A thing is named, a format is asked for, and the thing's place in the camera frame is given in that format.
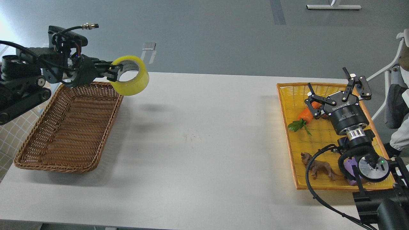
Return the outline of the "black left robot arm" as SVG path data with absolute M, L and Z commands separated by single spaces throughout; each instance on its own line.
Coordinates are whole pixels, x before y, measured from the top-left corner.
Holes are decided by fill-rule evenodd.
M 106 77 L 116 82 L 122 64 L 102 61 L 82 54 L 88 40 L 74 32 L 91 30 L 98 24 L 86 23 L 71 28 L 49 26 L 49 45 L 45 48 L 27 48 L 10 41 L 1 41 L 16 48 L 16 54 L 1 58 L 1 125 L 7 124 L 27 111 L 47 101 L 51 90 L 45 83 L 61 83 L 78 87 Z

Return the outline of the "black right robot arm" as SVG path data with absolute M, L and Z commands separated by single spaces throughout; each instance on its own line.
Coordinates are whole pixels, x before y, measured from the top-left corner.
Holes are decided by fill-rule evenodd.
M 368 129 L 369 120 L 359 103 L 370 100 L 372 92 L 364 76 L 349 74 L 344 67 L 348 84 L 330 96 L 316 94 L 308 83 L 310 92 L 305 104 L 314 118 L 327 115 L 337 135 L 338 145 L 330 144 L 318 150 L 307 160 L 305 180 L 313 198 L 331 211 L 367 230 L 377 224 L 380 230 L 407 230 L 408 223 L 408 169 L 402 158 L 385 159 L 374 150 L 375 134 Z M 359 191 L 352 194 L 359 218 L 347 215 L 325 202 L 314 191 L 309 180 L 309 170 L 322 153 L 335 150 L 340 153 L 339 169 L 348 180 L 354 180 Z

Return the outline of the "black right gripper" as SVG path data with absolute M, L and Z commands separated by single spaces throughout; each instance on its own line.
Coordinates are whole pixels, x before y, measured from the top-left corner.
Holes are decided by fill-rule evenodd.
M 307 86 L 310 94 L 304 100 L 314 119 L 320 118 L 323 114 L 328 115 L 328 119 L 338 135 L 346 135 L 348 130 L 359 127 L 365 128 L 369 125 L 359 100 L 370 100 L 372 97 L 372 92 L 365 76 L 352 76 L 346 67 L 342 67 L 342 70 L 348 80 L 348 84 L 343 92 L 339 91 L 328 97 L 319 96 L 314 92 L 311 83 L 308 83 Z M 361 85 L 361 92 L 358 97 L 351 94 L 355 85 Z M 315 109 L 313 102 L 319 103 L 320 106 Z

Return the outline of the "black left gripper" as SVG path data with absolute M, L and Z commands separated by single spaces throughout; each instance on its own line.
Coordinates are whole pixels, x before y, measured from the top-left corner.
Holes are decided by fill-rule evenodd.
M 124 68 L 122 64 L 113 64 L 112 61 L 104 61 L 86 55 L 79 57 L 74 64 L 76 64 L 76 71 L 65 72 L 61 81 L 67 87 L 88 85 L 96 78 L 106 78 L 111 82 L 116 82 L 119 78 L 119 71 Z

